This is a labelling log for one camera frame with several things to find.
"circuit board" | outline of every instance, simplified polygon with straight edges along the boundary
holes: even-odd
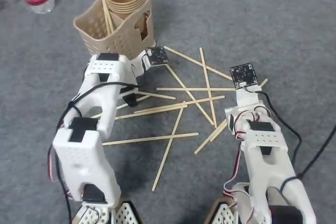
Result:
[[[168,64],[168,56],[163,47],[150,47],[146,49],[151,66]]]
[[[252,63],[232,67],[230,68],[230,73],[236,89],[258,84]]]

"gray carpet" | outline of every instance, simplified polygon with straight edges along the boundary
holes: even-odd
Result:
[[[35,15],[20,0],[0,0],[0,223],[66,223],[58,183],[46,173],[46,153],[55,125],[80,87],[89,54],[73,18],[94,0],[57,0],[47,15]],[[204,48],[206,62],[220,71],[253,62],[279,113],[304,139],[296,171],[311,160],[335,123],[336,0],[153,0],[155,37],[196,60]],[[188,87],[205,87],[203,69],[169,53],[171,66]],[[232,87],[209,74],[211,86]],[[179,87],[165,69],[151,69],[155,87]],[[165,92],[178,101],[183,92]],[[194,92],[206,98],[206,92]],[[215,101],[218,121],[235,105],[234,93]],[[171,101],[149,98],[147,108]],[[202,104],[211,114],[208,103]],[[118,114],[128,114],[123,109]],[[111,139],[170,134],[178,111],[116,121]],[[203,223],[222,184],[231,173],[238,143],[228,131],[194,150],[212,127],[194,105],[177,133],[198,137],[174,140],[157,190],[151,191],[167,140],[106,147],[123,194],[130,197],[147,224]],[[290,154],[297,139],[283,128]],[[336,218],[336,144],[332,141],[303,183],[318,223]],[[243,160],[237,181],[248,179]],[[72,204],[73,214],[79,204]]]

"white robotic arm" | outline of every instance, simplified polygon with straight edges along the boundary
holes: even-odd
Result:
[[[100,53],[90,59],[79,92],[69,103],[62,127],[53,141],[74,200],[82,201],[84,206],[108,208],[114,213],[121,190],[102,142],[111,135],[117,101],[124,98],[129,105],[134,105],[139,87],[136,78],[151,66],[165,63],[167,57],[161,48],[144,50],[132,61],[110,53]],[[100,120],[86,118],[97,106],[102,109]]]
[[[226,191],[237,202],[240,219],[249,224],[315,224],[313,209],[300,180],[293,180],[283,194],[279,191],[284,180],[294,177],[295,172],[280,126],[255,93],[261,87],[253,78],[252,65],[237,66],[231,72],[237,89],[237,106],[226,109],[225,114],[232,134],[242,141],[240,148],[250,178],[250,183],[237,183]]]

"wire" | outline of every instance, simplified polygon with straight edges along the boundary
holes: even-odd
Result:
[[[94,92],[94,90],[98,89],[98,88],[102,88],[105,86],[110,86],[110,85],[121,85],[121,86],[127,86],[127,87],[133,87],[133,88],[139,88],[139,85],[136,84],[131,84],[131,83],[124,83],[124,82],[117,82],[117,81],[112,81],[112,82],[104,82],[101,84],[98,84],[96,86],[94,86],[93,88],[89,89],[88,91],[86,91],[84,94],[80,94],[78,93],[69,103],[67,108],[64,110],[62,116],[60,117],[60,119],[58,120],[57,126],[56,126],[56,131],[60,128],[60,126],[62,125],[63,119],[66,116],[66,114],[70,111],[71,108],[74,107],[74,105],[79,102],[80,100],[82,100],[84,97],[88,96],[90,93]]]
[[[285,185],[295,179],[299,179],[302,180],[303,177],[305,176],[305,174],[308,172],[308,170],[313,166],[313,164],[317,161],[317,159],[321,156],[322,152],[325,150],[325,148],[328,146],[328,144],[330,143],[330,141],[332,140],[333,136],[335,135],[336,132],[336,125],[334,126],[334,128],[331,130],[329,136],[327,137],[326,141],[322,144],[321,148],[319,149],[319,151],[316,153],[316,155],[314,156],[314,158],[309,162],[309,164],[305,167],[305,169],[303,169],[302,172],[300,172],[297,176],[293,176],[293,177],[289,177],[287,179],[285,179],[280,187],[280,192],[282,193],[282,191],[285,188]]]
[[[93,207],[88,207],[88,209],[91,209],[91,210],[95,211],[96,214],[98,215],[97,221],[94,223],[94,224],[97,224],[98,221],[99,221],[99,212],[95,208],[93,208]]]
[[[124,82],[104,82],[104,83],[101,83],[101,84],[98,84],[98,85],[94,86],[93,88],[89,89],[88,91],[86,91],[82,95],[80,93],[78,93],[68,103],[67,108],[63,111],[63,114],[61,115],[60,119],[58,120],[58,123],[57,123],[57,126],[56,126],[56,132],[63,125],[63,119],[66,116],[66,114],[70,111],[71,108],[75,107],[77,102],[82,100],[84,97],[88,96],[90,93],[94,92],[94,90],[96,90],[98,88],[101,88],[101,87],[109,86],[109,85],[121,85],[121,86],[134,87],[134,88],[140,87],[139,85],[124,83]],[[49,155],[50,155],[50,152],[51,152],[51,147],[52,147],[52,145],[49,148],[50,151],[48,150],[48,162],[49,162]],[[68,194],[67,194],[67,190],[65,188],[64,182],[61,179],[61,173],[60,173],[60,167],[59,167],[59,158],[58,158],[56,153],[55,153],[55,161],[56,161],[57,178],[58,178],[58,180],[61,184],[62,191],[63,191],[64,197],[65,197],[65,200],[66,200],[67,209],[68,209],[68,216],[69,216],[69,224],[71,224],[72,223],[72,217],[71,217],[71,208],[70,208],[69,198],[68,198]]]
[[[65,197],[65,202],[67,204],[67,209],[68,209],[69,224],[71,224],[72,223],[72,217],[71,217],[70,202],[69,202],[67,190],[66,190],[65,185],[64,185],[64,183],[62,181],[61,171],[60,171],[60,168],[59,168],[59,159],[58,159],[58,156],[57,156],[56,153],[55,153],[55,161],[56,161],[56,174],[57,174],[57,178],[58,178],[59,183],[61,184],[61,187],[62,187],[62,191],[63,191],[64,197]]]
[[[275,108],[273,107],[273,104],[271,103],[271,100],[268,96],[267,93],[263,92],[263,91],[251,91],[251,90],[248,90],[246,87],[243,87],[247,92],[249,93],[256,93],[256,94],[263,94],[265,97],[266,97],[266,100],[268,102],[268,105],[269,107],[271,108],[271,110],[273,111],[274,115],[279,119],[279,121],[287,128],[289,129],[295,136],[298,137],[299,139],[299,142],[298,144],[296,145],[295,149],[294,149],[294,152],[293,152],[293,156],[292,156],[292,165],[293,167],[295,166],[295,161],[296,161],[296,157],[297,157],[297,154],[298,154],[298,151],[299,151],[299,148],[301,147],[301,144],[302,144],[302,137],[301,135],[295,131],[289,124],[287,124],[282,118],[281,116],[278,114],[278,112],[275,110]]]
[[[87,69],[88,69],[88,65],[86,65],[86,67],[84,68],[83,76],[82,76],[82,82],[83,82],[84,79],[85,79],[85,72],[86,72]]]
[[[243,116],[244,113],[246,113],[246,112],[250,112],[250,113],[252,114],[252,116],[253,116],[253,121],[255,121],[255,116],[254,116],[254,114],[253,114],[252,111],[250,111],[250,110],[244,110],[244,111],[241,111],[241,112],[236,116],[236,118],[235,118],[235,120],[234,120],[234,122],[233,122],[233,129],[234,129],[235,132],[236,132],[236,123],[240,120],[240,118],[242,118],[242,116]]]
[[[255,107],[254,107],[254,111],[256,111],[257,108],[263,108],[263,109],[265,109],[265,110],[267,111],[267,115],[268,115],[270,118],[272,117],[272,113],[271,113],[271,111],[270,111],[268,108],[259,105],[259,106],[255,106]]]
[[[223,185],[223,188],[224,188],[223,194],[229,196],[229,195],[232,195],[232,193],[243,193],[248,198],[250,198],[250,195],[247,192],[243,191],[243,190],[238,190],[238,189],[233,189],[232,190],[232,189],[227,189],[226,188],[226,185],[228,183],[232,182],[236,178],[236,176],[238,174],[240,156],[242,154],[241,153],[242,151],[240,150],[240,146],[241,146],[241,143],[239,144],[239,147],[238,147],[238,152],[237,152],[237,156],[236,156],[236,162],[235,162],[235,166],[234,166],[232,177],[227,182],[225,182],[224,185]]]
[[[48,177],[51,182],[56,182],[57,180],[54,179],[54,176],[52,175],[53,171],[53,159],[51,157],[51,151],[52,151],[52,144],[50,145],[48,149],[48,157],[47,157],[47,169],[48,169]]]
[[[249,221],[252,219],[252,217],[253,217],[253,213],[254,213],[254,207],[252,207],[251,213],[249,214],[249,216],[248,216],[248,218],[247,218],[245,224],[248,224]]]

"beige plastic basket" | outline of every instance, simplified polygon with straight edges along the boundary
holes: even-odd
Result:
[[[145,15],[145,29],[141,33],[135,24]],[[125,20],[111,13],[114,32],[107,36],[102,0],[94,4],[73,21],[91,55],[99,52],[117,52],[130,60],[147,47],[155,46],[151,0]]]

